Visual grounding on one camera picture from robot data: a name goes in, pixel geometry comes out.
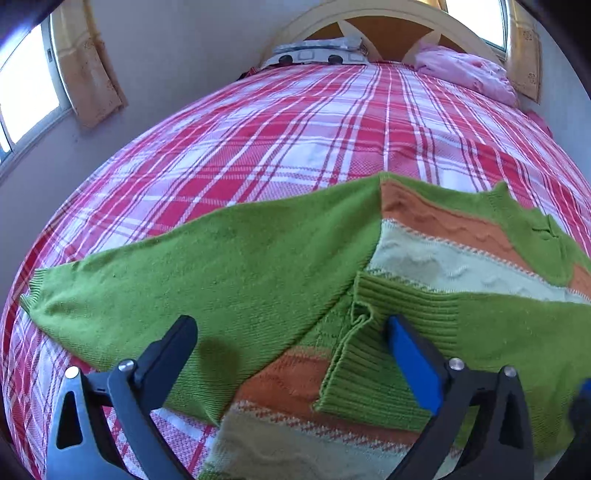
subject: wooden headboard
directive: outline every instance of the wooden headboard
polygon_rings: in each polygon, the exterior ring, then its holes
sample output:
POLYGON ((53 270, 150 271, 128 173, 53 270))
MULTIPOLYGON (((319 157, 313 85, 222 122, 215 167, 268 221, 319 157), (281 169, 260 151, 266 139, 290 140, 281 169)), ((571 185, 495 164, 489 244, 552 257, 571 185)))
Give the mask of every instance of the wooden headboard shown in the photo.
POLYGON ((492 49, 472 30, 437 8, 417 0, 332 0, 285 27, 266 49, 300 40, 361 36, 370 60, 402 61, 421 38, 500 64, 492 49))

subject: wall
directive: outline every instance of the wall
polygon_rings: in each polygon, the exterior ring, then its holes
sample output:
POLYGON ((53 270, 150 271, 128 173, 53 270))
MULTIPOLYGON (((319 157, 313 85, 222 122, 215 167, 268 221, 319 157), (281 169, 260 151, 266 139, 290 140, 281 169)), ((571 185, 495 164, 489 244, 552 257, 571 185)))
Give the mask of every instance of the wall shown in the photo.
POLYGON ((0 298, 43 226, 93 170, 160 120, 237 79, 283 25, 321 1, 93 0, 129 106, 89 132, 69 115, 2 181, 0 298))
POLYGON ((556 143, 591 181, 591 100, 560 47, 540 23, 535 27, 542 43, 540 104, 522 96, 522 106, 544 118, 556 143))

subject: red and white plaid bedspread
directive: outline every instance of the red and white plaid bedspread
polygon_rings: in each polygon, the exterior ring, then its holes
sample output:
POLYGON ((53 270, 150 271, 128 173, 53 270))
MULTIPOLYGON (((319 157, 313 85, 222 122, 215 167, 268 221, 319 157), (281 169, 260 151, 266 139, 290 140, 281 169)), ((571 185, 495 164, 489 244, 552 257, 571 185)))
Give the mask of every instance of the red and white plaid bedspread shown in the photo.
MULTIPOLYGON (((15 279, 0 322, 2 388, 24 465, 46 475, 47 439, 75 364, 18 306, 35 268, 167 232, 220 207, 280 199, 388 170, 467 192, 500 181, 591 251, 591 189, 519 111, 399 64, 292 66, 236 82, 166 119, 108 160, 57 211, 15 279)), ((165 409, 153 418, 196 475, 216 429, 165 409)), ((115 416, 112 433, 143 476, 115 416)))

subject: headboard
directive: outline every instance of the headboard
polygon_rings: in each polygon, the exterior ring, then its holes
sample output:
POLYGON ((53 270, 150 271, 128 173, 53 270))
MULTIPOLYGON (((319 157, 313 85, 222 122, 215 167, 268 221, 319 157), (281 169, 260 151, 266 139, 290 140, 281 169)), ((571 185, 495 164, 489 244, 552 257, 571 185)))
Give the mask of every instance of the headboard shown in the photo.
POLYGON ((472 30, 446 12, 418 0, 332 0, 285 27, 266 49, 300 40, 361 36, 370 60, 402 61, 421 38, 500 64, 492 49, 472 30))

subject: silver bolt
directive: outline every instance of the silver bolt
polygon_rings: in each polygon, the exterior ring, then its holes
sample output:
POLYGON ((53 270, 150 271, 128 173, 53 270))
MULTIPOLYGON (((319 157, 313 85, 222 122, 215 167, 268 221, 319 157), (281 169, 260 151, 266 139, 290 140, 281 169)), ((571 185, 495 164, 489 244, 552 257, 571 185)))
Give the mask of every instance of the silver bolt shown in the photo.
POLYGON ((512 365, 503 367, 503 373, 509 378, 514 378, 517 376, 517 370, 512 365))
POLYGON ((465 367, 466 364, 464 363, 464 360, 462 360, 461 358, 454 357, 449 359, 449 368, 451 368, 452 370, 460 372, 464 370, 465 367))
POLYGON ((117 365, 117 368, 122 372, 132 372, 135 370, 135 360, 132 360, 131 358, 122 360, 119 362, 119 365, 117 365))
POLYGON ((66 368, 66 378, 69 378, 70 380, 72 378, 76 378, 79 373, 80 373, 80 369, 78 367, 66 368))

